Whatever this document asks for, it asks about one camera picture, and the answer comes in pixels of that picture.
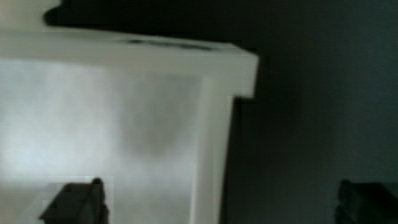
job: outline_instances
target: white plastic container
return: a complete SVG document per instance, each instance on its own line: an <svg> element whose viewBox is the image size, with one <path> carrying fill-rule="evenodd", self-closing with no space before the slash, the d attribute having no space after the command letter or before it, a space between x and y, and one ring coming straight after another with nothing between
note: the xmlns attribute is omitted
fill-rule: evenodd
<svg viewBox="0 0 398 224"><path fill-rule="evenodd" d="M258 57L224 43L48 28L54 4L0 0L0 223L41 223L61 186L100 177L112 224L216 224Z"/></svg>

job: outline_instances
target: dark wall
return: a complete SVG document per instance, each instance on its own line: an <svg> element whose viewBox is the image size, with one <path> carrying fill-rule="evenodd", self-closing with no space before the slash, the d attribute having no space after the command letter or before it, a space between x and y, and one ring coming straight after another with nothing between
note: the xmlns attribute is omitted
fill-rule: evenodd
<svg viewBox="0 0 398 224"><path fill-rule="evenodd" d="M398 182L397 1L91 1L68 2L54 24L230 41L260 54L224 223L331 224L340 180Z"/></svg>

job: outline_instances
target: dark background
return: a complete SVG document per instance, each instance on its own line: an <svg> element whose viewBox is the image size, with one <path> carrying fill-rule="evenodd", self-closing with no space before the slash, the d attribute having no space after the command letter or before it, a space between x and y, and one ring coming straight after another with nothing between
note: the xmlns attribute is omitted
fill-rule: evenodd
<svg viewBox="0 0 398 224"><path fill-rule="evenodd" d="M223 223L331 224L340 180L398 182L398 2L75 0L47 19L258 53L256 100L235 104Z"/></svg>

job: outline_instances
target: white surface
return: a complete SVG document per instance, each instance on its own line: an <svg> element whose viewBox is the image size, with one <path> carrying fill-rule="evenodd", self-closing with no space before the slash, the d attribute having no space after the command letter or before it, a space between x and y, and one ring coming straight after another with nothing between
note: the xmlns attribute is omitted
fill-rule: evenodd
<svg viewBox="0 0 398 224"><path fill-rule="evenodd" d="M4 224L50 182L96 176L114 223L189 222L200 89L194 77L0 61Z"/></svg>
<svg viewBox="0 0 398 224"><path fill-rule="evenodd" d="M47 29L41 3L0 0L0 223L36 224L48 184L98 176L112 224L216 224L258 57L231 44Z"/></svg>

